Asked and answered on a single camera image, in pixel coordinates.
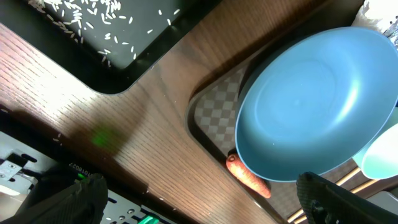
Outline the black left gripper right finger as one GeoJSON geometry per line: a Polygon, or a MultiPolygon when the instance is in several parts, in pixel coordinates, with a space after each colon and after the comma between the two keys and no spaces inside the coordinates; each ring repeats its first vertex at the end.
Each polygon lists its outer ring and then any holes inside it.
{"type": "Polygon", "coordinates": [[[309,224],[388,224],[397,215],[314,174],[305,172],[296,182],[297,196],[309,224]]]}

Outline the dark brown serving tray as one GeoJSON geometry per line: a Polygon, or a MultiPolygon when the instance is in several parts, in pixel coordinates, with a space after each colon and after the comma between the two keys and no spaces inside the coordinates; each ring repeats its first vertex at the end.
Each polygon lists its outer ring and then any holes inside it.
{"type": "MultiPolygon", "coordinates": [[[[276,58],[283,50],[310,35],[340,27],[354,27],[352,23],[362,5],[362,1],[324,2],[308,15],[295,19],[291,25],[285,27],[273,39],[268,40],[246,60],[199,91],[190,101],[187,111],[187,129],[193,139],[225,171],[229,171],[226,166],[227,157],[230,154],[238,154],[235,127],[241,103],[240,97],[246,85],[255,80],[256,70],[264,62],[276,58]]],[[[335,184],[356,167],[358,166],[352,157],[319,176],[335,184]]],[[[249,187],[245,187],[245,191],[258,207],[270,215],[273,222],[288,223],[288,217],[302,209],[297,196],[297,180],[275,182],[261,179],[271,190],[271,198],[264,198],[249,187]]],[[[369,195],[377,193],[389,183],[397,182],[396,176],[388,179],[369,179],[359,171],[340,187],[351,190],[369,180],[378,180],[375,184],[363,189],[369,195]]]]}

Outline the light blue small bowl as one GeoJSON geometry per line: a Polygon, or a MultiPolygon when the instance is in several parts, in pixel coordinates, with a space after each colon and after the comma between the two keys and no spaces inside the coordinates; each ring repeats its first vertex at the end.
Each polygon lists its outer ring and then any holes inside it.
{"type": "Polygon", "coordinates": [[[357,164],[357,166],[361,169],[362,172],[362,163],[363,163],[363,158],[368,150],[368,147],[387,129],[390,128],[393,124],[397,124],[397,107],[394,108],[390,118],[386,122],[386,124],[383,126],[383,128],[380,130],[380,132],[377,134],[377,136],[369,142],[366,146],[362,148],[355,156],[353,156],[353,160],[357,164]]]}

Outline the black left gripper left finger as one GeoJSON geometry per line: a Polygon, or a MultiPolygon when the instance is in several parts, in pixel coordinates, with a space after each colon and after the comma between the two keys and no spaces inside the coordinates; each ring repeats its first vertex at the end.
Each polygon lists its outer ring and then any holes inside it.
{"type": "Polygon", "coordinates": [[[108,186],[92,174],[2,221],[3,224],[99,224],[108,203],[108,186]]]}

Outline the orange carrot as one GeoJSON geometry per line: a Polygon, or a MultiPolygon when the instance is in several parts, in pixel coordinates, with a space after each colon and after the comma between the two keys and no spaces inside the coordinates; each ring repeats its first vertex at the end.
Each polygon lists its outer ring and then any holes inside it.
{"type": "Polygon", "coordinates": [[[257,192],[264,198],[271,198],[271,190],[267,184],[244,165],[238,154],[230,154],[227,157],[226,166],[232,175],[245,186],[257,192]]]}

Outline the dark blue plate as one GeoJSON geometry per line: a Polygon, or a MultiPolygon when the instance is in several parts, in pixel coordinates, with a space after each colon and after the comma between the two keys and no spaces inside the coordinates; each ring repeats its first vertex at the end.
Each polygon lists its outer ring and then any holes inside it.
{"type": "Polygon", "coordinates": [[[255,175],[322,175],[372,141],[397,103],[397,49],[384,35],[340,27],[264,62],[240,97],[235,143],[255,175]]]}

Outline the white rice pile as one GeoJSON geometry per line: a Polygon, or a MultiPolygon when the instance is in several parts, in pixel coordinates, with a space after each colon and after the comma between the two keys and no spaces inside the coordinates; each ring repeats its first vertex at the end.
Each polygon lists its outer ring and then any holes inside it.
{"type": "Polygon", "coordinates": [[[108,68],[126,68],[180,15],[183,1],[28,0],[108,68]]]}

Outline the crumpled foil wrapper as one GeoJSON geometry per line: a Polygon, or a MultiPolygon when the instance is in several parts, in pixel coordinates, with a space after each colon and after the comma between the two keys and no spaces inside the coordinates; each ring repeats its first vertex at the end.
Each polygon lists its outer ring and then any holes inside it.
{"type": "Polygon", "coordinates": [[[396,49],[398,49],[398,27],[397,27],[398,20],[395,22],[391,22],[391,26],[385,30],[383,33],[384,36],[386,36],[395,46],[396,49]]]}

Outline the light blue cup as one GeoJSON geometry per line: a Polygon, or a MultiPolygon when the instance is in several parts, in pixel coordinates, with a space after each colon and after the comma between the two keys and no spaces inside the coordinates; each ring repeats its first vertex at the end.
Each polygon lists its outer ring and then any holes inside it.
{"type": "Polygon", "coordinates": [[[362,172],[369,179],[388,179],[397,175],[397,124],[387,128],[368,147],[362,172]]]}

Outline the black waste tray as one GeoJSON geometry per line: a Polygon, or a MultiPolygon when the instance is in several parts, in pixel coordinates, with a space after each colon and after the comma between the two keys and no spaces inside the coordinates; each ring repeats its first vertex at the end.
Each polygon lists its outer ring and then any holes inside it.
{"type": "Polygon", "coordinates": [[[1,23],[86,86],[130,88],[215,6],[212,0],[1,0],[1,23]]]}

